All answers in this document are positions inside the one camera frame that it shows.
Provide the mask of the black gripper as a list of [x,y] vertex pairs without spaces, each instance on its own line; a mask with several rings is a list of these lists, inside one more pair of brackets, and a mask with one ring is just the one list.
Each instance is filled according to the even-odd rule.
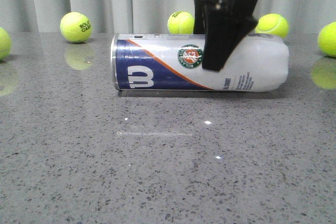
[[193,34],[205,34],[202,68],[223,69],[243,38],[257,25],[258,0],[194,0]]

